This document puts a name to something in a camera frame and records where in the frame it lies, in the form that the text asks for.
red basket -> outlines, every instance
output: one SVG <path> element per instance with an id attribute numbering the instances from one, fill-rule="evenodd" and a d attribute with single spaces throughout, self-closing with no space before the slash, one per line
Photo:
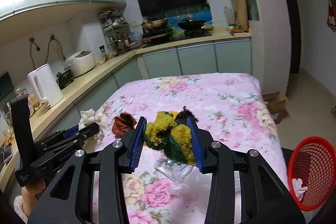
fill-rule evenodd
<path id="1" fill-rule="evenodd" d="M 302 211 L 320 207 L 336 184 L 336 153 L 333 146 L 320 137 L 309 137 L 295 148 L 288 166 L 289 192 Z M 301 201 L 293 191 L 292 179 L 302 179 L 307 186 Z"/>

rice cooker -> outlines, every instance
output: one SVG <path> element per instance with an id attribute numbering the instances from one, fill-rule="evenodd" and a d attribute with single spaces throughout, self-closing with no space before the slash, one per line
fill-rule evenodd
<path id="1" fill-rule="evenodd" d="M 95 57 L 91 51 L 76 52 L 64 61 L 65 69 L 70 69 L 74 77 L 87 73 L 95 66 Z"/>

kettle handle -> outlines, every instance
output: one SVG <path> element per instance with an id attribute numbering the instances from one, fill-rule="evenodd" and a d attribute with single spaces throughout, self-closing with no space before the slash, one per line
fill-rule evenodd
<path id="1" fill-rule="evenodd" d="M 28 80 L 30 81 L 30 83 L 33 87 L 33 90 L 36 93 L 36 97 L 40 101 L 40 103 L 47 101 L 48 100 L 47 97 L 42 97 L 42 94 L 41 94 L 39 88 L 37 87 L 36 82 L 38 80 L 38 75 L 37 75 L 36 70 L 34 70 L 34 71 L 32 71 L 28 74 Z"/>

yellow countertop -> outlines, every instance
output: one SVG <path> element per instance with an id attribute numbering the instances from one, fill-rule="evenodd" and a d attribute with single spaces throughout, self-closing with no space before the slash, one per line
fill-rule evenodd
<path id="1" fill-rule="evenodd" d="M 242 38 L 242 37 L 250 37 L 251 33 L 236 33 L 232 36 L 226 28 L 217 28 L 211 32 L 211 36 L 207 37 L 197 37 L 185 40 L 179 40 L 175 42 L 169 42 L 165 44 L 160 44 L 152 47 L 145 47 L 131 50 L 121 56 L 114 57 L 104 64 L 94 68 L 93 70 L 89 71 L 88 73 L 76 78 L 69 86 L 62 90 L 64 94 L 64 98 L 57 103 L 55 106 L 50 108 L 44 114 L 37 116 L 36 114 L 30 118 L 30 126 L 31 132 L 33 135 L 33 139 L 35 140 L 44 129 L 62 112 L 65 110 L 67 106 L 69 106 L 76 98 L 78 98 L 83 92 L 85 92 L 88 88 L 93 86 L 96 82 L 98 82 L 101 78 L 105 75 L 110 73 L 112 70 L 117 68 L 123 62 L 127 61 L 128 59 L 145 53 L 156 51 L 164 48 L 169 47 L 176 47 L 181 45 L 187 45 L 192 43 L 199 43 L 199 42 L 206 42 L 206 41 L 215 41 L 215 40 L 222 40 L 222 39 L 232 39 L 232 38 Z M 14 170 L 15 162 L 16 162 L 16 155 L 17 155 L 17 145 L 15 140 L 12 141 L 12 149 L 13 149 L 13 158 L 8 163 L 8 165 L 4 165 L 0 172 L 0 189 L 4 191 L 7 181 L 11 173 Z"/>

wok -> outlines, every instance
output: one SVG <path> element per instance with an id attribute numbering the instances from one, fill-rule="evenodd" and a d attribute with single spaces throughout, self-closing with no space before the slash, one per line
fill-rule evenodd
<path id="1" fill-rule="evenodd" d="M 178 22 L 177 24 L 183 30 L 192 31 L 192 30 L 201 29 L 204 23 L 205 23 L 205 20 L 203 19 L 194 19 L 194 20 L 181 21 L 181 22 Z"/>
<path id="2" fill-rule="evenodd" d="M 159 19 L 159 20 L 147 20 L 146 22 L 142 23 L 140 26 L 144 28 L 145 30 L 151 30 L 154 28 L 160 28 L 166 25 L 168 22 L 168 19 Z"/>

